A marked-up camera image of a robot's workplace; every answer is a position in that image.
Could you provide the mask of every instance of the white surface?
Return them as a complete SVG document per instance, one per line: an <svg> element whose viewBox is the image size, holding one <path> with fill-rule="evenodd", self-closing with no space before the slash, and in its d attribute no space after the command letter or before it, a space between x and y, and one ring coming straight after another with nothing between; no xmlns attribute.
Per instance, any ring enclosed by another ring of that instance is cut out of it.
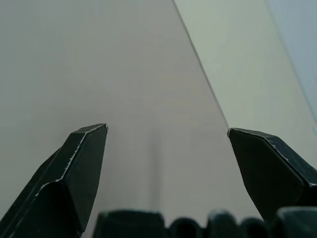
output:
<svg viewBox="0 0 317 238"><path fill-rule="evenodd" d="M0 2L0 216L69 133L106 122L97 213L258 215L170 0Z"/></svg>
<svg viewBox="0 0 317 238"><path fill-rule="evenodd" d="M317 168L316 123L265 0L176 3L228 125L277 135Z"/></svg>
<svg viewBox="0 0 317 238"><path fill-rule="evenodd" d="M268 2L317 120L317 1L268 0Z"/></svg>

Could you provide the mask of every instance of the beige wall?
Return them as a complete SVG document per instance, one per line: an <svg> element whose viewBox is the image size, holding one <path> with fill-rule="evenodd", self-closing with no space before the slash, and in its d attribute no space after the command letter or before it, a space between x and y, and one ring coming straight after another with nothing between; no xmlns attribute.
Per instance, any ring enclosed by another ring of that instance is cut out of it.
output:
<svg viewBox="0 0 317 238"><path fill-rule="evenodd" d="M170 0L0 2L0 216L68 134L106 122L97 213L258 215Z"/></svg>
<svg viewBox="0 0 317 238"><path fill-rule="evenodd" d="M317 168L316 123L265 0L175 0L230 127L281 137Z"/></svg>

